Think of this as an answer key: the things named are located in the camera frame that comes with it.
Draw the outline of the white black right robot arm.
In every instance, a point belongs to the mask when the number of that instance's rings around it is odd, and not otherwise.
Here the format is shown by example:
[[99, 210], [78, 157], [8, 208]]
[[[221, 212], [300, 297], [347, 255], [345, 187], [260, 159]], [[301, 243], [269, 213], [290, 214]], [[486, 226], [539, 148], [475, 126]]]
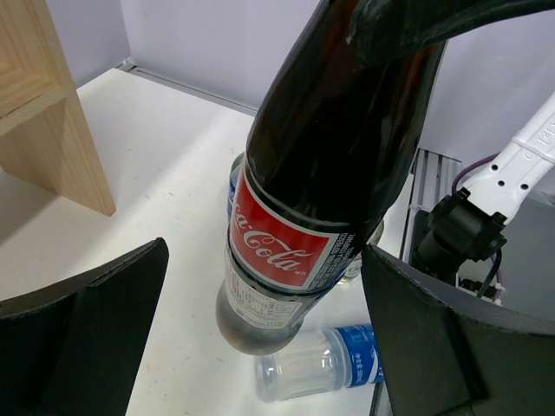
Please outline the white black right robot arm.
[[[361, 1], [349, 42], [366, 64], [392, 62], [489, 23], [552, 10], [552, 1]], [[483, 296], [495, 280], [506, 239], [502, 230], [531, 189], [554, 167], [554, 99], [542, 107], [480, 172], [442, 199], [415, 249], [418, 270], [445, 280], [466, 260], [493, 259]]]

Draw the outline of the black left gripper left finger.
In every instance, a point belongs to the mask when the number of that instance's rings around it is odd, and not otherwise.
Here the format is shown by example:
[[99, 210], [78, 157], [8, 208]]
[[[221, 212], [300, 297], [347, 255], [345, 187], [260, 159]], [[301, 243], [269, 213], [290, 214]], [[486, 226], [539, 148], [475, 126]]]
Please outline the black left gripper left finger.
[[167, 272], [161, 237], [1, 302], [3, 415], [123, 415]]

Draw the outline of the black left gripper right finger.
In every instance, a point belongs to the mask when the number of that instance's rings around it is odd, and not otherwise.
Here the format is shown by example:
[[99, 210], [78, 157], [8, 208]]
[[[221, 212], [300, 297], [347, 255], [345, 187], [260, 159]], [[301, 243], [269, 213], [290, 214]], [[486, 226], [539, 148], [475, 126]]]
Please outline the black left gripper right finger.
[[552, 415], [554, 323], [496, 306], [378, 248], [362, 282], [395, 415]]

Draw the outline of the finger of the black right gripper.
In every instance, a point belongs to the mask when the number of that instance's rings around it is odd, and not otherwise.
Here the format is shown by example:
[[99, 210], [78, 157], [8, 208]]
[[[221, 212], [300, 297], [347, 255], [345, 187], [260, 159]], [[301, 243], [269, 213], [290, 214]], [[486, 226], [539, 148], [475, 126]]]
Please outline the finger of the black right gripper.
[[349, 43], [371, 67], [489, 23], [553, 8], [553, 0], [361, 1], [351, 18]]

